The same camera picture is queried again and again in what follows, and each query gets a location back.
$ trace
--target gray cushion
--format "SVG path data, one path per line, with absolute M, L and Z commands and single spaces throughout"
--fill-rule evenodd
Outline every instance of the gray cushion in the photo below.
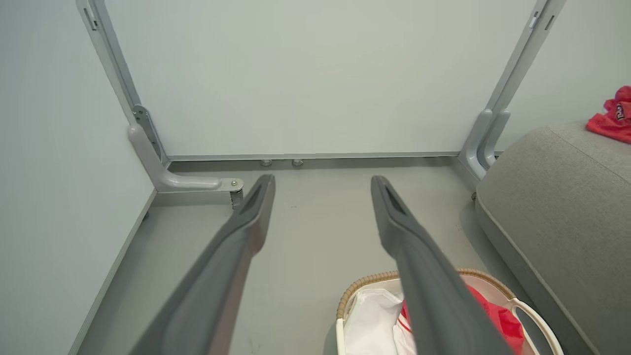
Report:
M 477 188 L 491 242 L 570 353 L 631 354 L 630 181 L 631 146 L 573 122 L 528 133 Z

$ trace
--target gray floor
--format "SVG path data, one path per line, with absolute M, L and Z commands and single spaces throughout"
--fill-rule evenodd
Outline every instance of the gray floor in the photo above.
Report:
M 355 280 L 396 269 L 379 243 L 370 178 L 387 177 L 455 267 L 521 288 L 475 221 L 474 182 L 455 158 L 184 163 L 189 174 L 276 176 L 268 238 L 245 285 L 231 354 L 335 354 L 333 324 Z M 97 312 L 80 354 L 125 354 L 231 213 L 227 195 L 159 195 Z

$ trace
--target red fabric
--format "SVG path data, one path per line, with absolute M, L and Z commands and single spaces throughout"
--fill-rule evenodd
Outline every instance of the red fabric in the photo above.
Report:
M 606 114 L 595 114 L 587 129 L 599 135 L 631 144 L 631 87 L 622 87 L 614 99 L 604 102 Z
M 469 291 L 471 291 L 473 297 L 478 300 L 484 311 L 491 318 L 491 322 L 495 324 L 500 334 L 504 336 L 504 339 L 515 352 L 516 355 L 521 355 L 521 348 L 524 345 L 524 330 L 521 327 L 521 323 L 517 320 L 509 310 L 504 307 L 497 306 L 484 298 L 476 289 L 467 285 Z

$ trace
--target metal bracket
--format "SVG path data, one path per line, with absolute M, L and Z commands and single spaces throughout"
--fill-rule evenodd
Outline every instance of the metal bracket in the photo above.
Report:
M 170 172 L 155 155 L 153 144 L 144 129 L 138 124 L 130 124 L 127 131 L 129 141 L 134 146 L 144 169 L 159 193 L 190 191 L 229 191 L 242 193 L 243 180 L 220 179 L 218 177 L 183 176 Z
M 481 180 L 495 162 L 495 144 L 510 118 L 510 101 L 550 33 L 566 0 L 537 0 L 519 40 L 504 68 L 486 109 L 480 113 L 458 159 Z
M 486 109 L 478 115 L 473 124 L 471 132 L 467 140 L 464 141 L 463 149 L 458 155 L 458 160 L 467 168 L 467 170 L 479 181 L 482 180 L 487 170 L 480 164 L 478 160 L 478 147 L 484 139 L 487 129 L 493 119 L 493 111 Z
M 508 110 L 504 110 L 497 115 L 497 118 L 493 121 L 491 128 L 488 130 L 487 137 L 482 141 L 481 147 L 478 150 L 478 161 L 480 161 L 480 164 L 486 170 L 489 170 L 491 165 L 495 163 L 495 146 L 509 118 L 510 111 Z
M 192 191 L 230 192 L 233 208 L 243 200 L 241 179 L 181 176 L 170 172 L 165 153 L 151 115 L 142 106 L 110 20 L 105 0 L 76 0 L 83 23 L 97 52 L 105 74 L 129 121 L 127 135 L 159 193 Z
M 160 142 L 160 139 L 156 134 L 155 127 L 153 126 L 153 121 L 151 120 L 151 116 L 149 115 L 149 110 L 142 105 L 134 105 L 131 111 L 134 113 L 136 122 L 140 124 L 140 126 L 144 129 L 145 134 L 147 134 L 149 141 L 153 145 L 153 149 L 160 157 L 160 162 L 162 163 L 162 165 L 167 165 L 168 157 L 162 149 L 162 143 Z

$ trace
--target white wall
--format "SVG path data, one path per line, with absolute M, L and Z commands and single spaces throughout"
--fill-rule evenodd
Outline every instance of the white wall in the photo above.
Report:
M 168 155 L 460 151 L 534 0 L 108 0 Z
M 0 354 L 67 354 L 153 192 L 74 1 L 0 2 Z
M 567 0 L 509 105 L 497 150 L 549 123 L 587 121 L 631 85 L 629 0 Z

